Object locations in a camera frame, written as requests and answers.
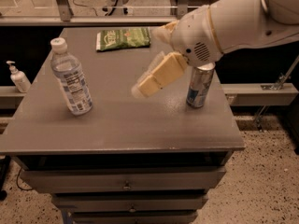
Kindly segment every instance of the wire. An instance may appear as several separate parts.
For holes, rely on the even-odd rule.
[[[119,0],[115,0],[115,4],[114,4],[114,7],[112,8],[112,10],[105,14],[105,16],[111,16],[113,14],[113,12],[115,11],[115,6],[118,4]]]
[[[94,11],[94,13],[95,13],[96,16],[99,16],[99,15],[97,14],[97,11],[96,11],[96,9],[95,9],[94,7],[89,7],[89,6],[87,6],[87,5],[78,4],[78,3],[75,2],[75,0],[73,0],[73,4],[76,5],[76,6],[79,6],[79,7],[87,7],[87,8],[90,8],[90,9],[92,9],[92,10]]]
[[[19,170],[19,172],[18,172],[17,179],[16,179],[16,184],[17,184],[18,189],[23,190],[23,191],[34,190],[34,189],[24,189],[24,188],[21,188],[21,187],[20,187],[20,185],[19,185],[19,177],[20,177],[20,174],[21,174],[21,168],[20,168],[20,170]]]

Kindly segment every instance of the drawer cabinet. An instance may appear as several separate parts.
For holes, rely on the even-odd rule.
[[[224,167],[90,171],[26,171],[21,178],[40,193],[213,189]]]
[[[194,221],[196,211],[73,214],[77,224],[186,224]]]
[[[198,190],[56,195],[52,202],[67,212],[128,212],[196,210],[207,201]]]

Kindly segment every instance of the water bottle label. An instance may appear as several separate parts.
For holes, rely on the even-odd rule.
[[[66,95],[66,100],[69,103],[68,107],[73,112],[84,112],[92,107],[92,98],[80,68],[71,72],[61,73],[59,79]]]

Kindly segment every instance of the pump bottle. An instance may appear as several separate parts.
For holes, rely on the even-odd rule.
[[[17,89],[21,93],[26,93],[30,89],[31,83],[23,71],[19,71],[16,66],[12,65],[15,62],[7,61],[9,70],[11,72],[11,80],[16,85]]]

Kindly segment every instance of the aluminum can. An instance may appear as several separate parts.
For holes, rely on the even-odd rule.
[[[194,108],[204,106],[214,70],[214,63],[192,68],[191,81],[186,100],[188,105]]]

